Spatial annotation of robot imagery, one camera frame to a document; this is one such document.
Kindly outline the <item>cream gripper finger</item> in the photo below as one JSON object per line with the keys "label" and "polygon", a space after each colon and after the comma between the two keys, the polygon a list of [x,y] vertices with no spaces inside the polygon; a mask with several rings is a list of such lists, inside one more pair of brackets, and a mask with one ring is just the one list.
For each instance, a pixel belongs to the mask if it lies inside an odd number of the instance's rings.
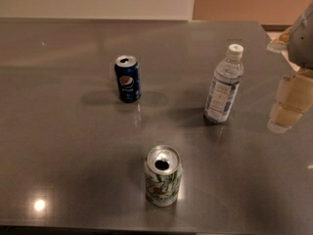
{"label": "cream gripper finger", "polygon": [[287,28],[277,37],[274,37],[267,45],[267,50],[274,53],[283,53],[288,51],[291,28]]}
{"label": "cream gripper finger", "polygon": [[313,70],[300,69],[284,75],[280,81],[276,103],[267,123],[273,133],[285,133],[313,106]]}

